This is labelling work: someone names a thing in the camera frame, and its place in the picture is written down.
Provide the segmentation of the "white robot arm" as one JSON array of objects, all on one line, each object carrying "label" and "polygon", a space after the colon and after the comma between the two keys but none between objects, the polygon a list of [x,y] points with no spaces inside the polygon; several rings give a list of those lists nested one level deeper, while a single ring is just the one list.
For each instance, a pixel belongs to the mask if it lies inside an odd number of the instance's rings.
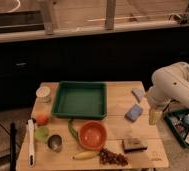
[{"label": "white robot arm", "polygon": [[150,106],[149,124],[155,125],[172,99],[189,109],[189,64],[177,62],[157,69],[146,98]]}]

